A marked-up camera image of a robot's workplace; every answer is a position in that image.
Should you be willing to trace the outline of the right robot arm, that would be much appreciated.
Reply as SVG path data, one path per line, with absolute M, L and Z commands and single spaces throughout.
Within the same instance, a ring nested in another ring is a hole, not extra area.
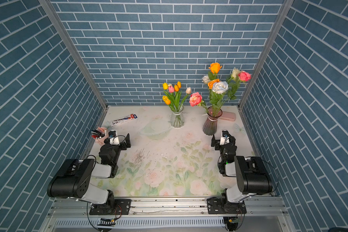
M 237 155 L 236 139 L 228 131 L 222 131 L 220 139 L 212 136 L 211 146 L 220 152 L 220 174 L 237 180 L 237 184 L 227 188 L 222 195 L 226 203 L 238 204 L 248 197 L 273 192 L 273 182 L 265 162 L 260 157 Z

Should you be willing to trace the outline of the cream rose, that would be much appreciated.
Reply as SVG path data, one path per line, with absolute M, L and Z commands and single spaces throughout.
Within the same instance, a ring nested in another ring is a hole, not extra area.
M 236 99 L 236 92 L 238 91 L 240 87 L 240 79 L 239 79 L 239 74 L 241 71 L 237 68 L 233 68 L 231 71 L 230 76 L 226 79 L 226 82 L 228 84 L 228 91 L 227 91 L 227 96 L 229 100 L 234 100 Z

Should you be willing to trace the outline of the small pink rose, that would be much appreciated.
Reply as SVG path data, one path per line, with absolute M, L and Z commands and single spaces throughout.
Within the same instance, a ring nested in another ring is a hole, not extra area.
M 241 83 L 246 83 L 249 80 L 251 80 L 251 75 L 246 71 L 241 71 L 241 73 L 239 74 L 239 79 L 240 79 Z

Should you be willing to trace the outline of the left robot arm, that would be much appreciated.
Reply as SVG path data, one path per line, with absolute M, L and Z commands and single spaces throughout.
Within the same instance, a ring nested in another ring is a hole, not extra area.
M 96 158 L 67 159 L 63 162 L 47 187 L 47 195 L 53 198 L 74 198 L 94 205 L 115 207 L 114 194 L 90 183 L 91 178 L 114 178 L 118 171 L 121 151 L 131 147 L 130 136 L 109 132 L 100 148 L 100 162 Z

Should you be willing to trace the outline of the yellow tulip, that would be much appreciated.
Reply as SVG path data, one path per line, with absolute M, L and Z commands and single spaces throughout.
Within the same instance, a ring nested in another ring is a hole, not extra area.
M 171 100 L 171 104 L 168 105 L 172 111 L 177 111 L 176 105 L 176 92 L 170 93 L 168 87 L 172 84 L 163 83 L 164 96 L 167 96 Z
M 171 100 L 167 96 L 163 96 L 162 99 L 167 105 L 171 104 Z

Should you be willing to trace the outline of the white rose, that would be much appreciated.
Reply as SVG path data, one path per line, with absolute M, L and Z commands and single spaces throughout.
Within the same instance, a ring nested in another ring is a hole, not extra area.
M 212 115 L 217 116 L 220 112 L 221 107 L 224 104 L 224 96 L 229 89 L 227 82 L 216 82 L 213 84 L 210 92 L 210 103 L 212 104 Z
M 202 82 L 203 82 L 204 84 L 208 84 L 210 81 L 211 81 L 211 80 L 210 80 L 210 78 L 209 78 L 208 75 L 205 75 L 205 76 L 202 77 Z

